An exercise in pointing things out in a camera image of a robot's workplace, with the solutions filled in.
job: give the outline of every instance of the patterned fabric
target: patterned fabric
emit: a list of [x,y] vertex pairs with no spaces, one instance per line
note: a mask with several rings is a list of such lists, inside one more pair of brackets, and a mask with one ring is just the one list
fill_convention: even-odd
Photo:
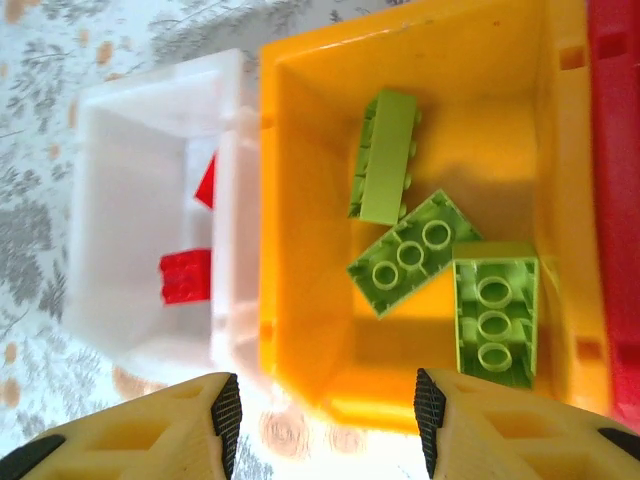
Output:
[[[261,44],[401,3],[0,3],[0,456],[47,428],[163,387],[129,375],[59,327],[78,92],[232,47],[245,51],[257,82]],[[282,398],[277,405],[243,399],[234,478],[367,470],[376,478],[427,478],[418,437],[328,425]]]

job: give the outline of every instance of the plastic container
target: plastic container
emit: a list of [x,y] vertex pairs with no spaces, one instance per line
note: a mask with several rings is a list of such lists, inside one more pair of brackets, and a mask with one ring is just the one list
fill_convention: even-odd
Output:
[[345,271],[386,231],[345,209],[365,108],[390,88],[423,114],[407,211],[442,188],[485,240],[533,243],[535,391],[608,412],[588,52],[582,0],[415,2],[266,46],[265,369],[339,422],[415,432],[417,368],[456,368],[450,267],[381,321]]
[[[259,129],[243,62],[229,50],[90,88],[79,102],[62,323],[148,379],[224,366],[247,329],[257,355]],[[194,194],[216,150],[212,214]],[[193,248],[213,248],[212,301],[164,306],[160,258]]]
[[589,2],[600,262],[614,414],[640,431],[640,4]]

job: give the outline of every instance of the lime green brick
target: lime green brick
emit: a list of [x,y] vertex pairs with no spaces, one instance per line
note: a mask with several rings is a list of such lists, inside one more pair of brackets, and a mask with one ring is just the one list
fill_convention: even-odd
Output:
[[532,388],[538,347],[539,262],[526,243],[453,247],[458,371]]
[[382,317],[451,263],[455,242],[480,239],[451,199],[438,190],[371,245],[347,272]]
[[417,99],[412,95],[382,90],[367,106],[349,217],[395,225],[406,214],[402,193],[411,184],[407,162],[415,154],[411,136],[419,121]]

